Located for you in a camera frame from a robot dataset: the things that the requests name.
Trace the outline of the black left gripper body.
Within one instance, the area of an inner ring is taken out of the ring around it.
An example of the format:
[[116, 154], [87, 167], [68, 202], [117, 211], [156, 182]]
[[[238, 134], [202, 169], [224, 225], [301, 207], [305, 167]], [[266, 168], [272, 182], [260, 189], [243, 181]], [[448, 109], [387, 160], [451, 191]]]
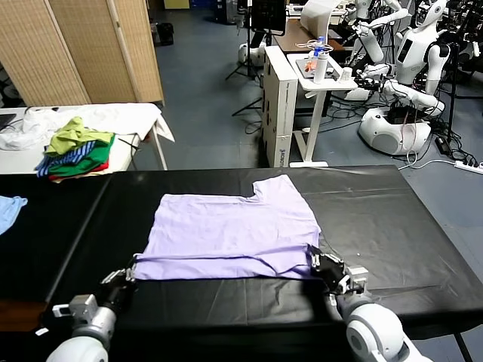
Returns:
[[101, 284], [96, 294], [97, 304], [114, 312], [124, 312], [130, 307], [136, 290], [135, 283], [126, 281]]

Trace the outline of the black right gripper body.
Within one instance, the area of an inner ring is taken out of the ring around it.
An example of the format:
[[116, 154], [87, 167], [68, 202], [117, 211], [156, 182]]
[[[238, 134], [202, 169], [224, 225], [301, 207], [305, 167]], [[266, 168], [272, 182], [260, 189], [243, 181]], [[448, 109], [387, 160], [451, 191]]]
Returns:
[[345, 293], [348, 284], [346, 266], [344, 268], [316, 267], [316, 277], [320, 278], [331, 293]]

